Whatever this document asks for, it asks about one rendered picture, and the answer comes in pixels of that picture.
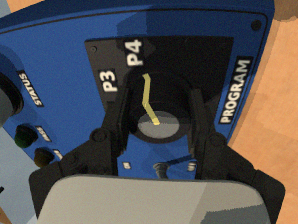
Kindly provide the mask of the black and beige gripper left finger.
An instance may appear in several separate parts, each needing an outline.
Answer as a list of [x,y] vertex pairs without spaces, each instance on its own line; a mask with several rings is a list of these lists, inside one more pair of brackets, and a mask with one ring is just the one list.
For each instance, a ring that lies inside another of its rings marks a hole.
[[29,186],[37,221],[49,191],[59,179],[75,174],[118,176],[117,158],[126,151],[129,137],[130,102],[130,88],[119,86],[115,102],[108,104],[101,128],[94,129],[88,141],[60,161],[31,173]]

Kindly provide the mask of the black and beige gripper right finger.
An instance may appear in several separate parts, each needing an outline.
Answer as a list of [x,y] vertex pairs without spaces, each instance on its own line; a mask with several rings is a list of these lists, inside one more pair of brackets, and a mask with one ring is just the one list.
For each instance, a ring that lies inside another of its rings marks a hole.
[[191,119],[188,152],[197,161],[195,179],[233,180],[254,187],[264,200],[271,224],[276,224],[285,186],[254,169],[250,161],[227,145],[226,137],[216,132],[210,106],[204,106],[200,88],[190,90],[188,105]]

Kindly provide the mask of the blue control console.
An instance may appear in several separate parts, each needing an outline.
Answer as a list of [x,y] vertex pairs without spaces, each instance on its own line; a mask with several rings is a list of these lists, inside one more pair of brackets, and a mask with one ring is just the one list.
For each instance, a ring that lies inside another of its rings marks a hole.
[[195,179],[189,92],[201,89],[228,145],[274,13],[274,0],[44,0],[22,8],[0,18],[0,129],[44,167],[88,141],[127,86],[130,131],[118,176]]

